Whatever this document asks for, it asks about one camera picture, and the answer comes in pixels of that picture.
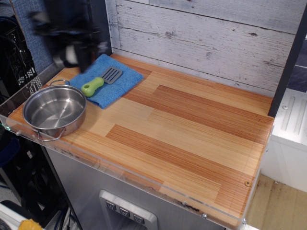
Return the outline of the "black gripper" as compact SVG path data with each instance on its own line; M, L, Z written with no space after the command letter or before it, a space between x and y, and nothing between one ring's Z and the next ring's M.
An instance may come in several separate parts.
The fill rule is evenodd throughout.
M84 73L94 62L99 42L93 37L86 0L40 0L43 9L31 11L34 33L43 37L54 63L68 66L66 47L74 45L77 63Z

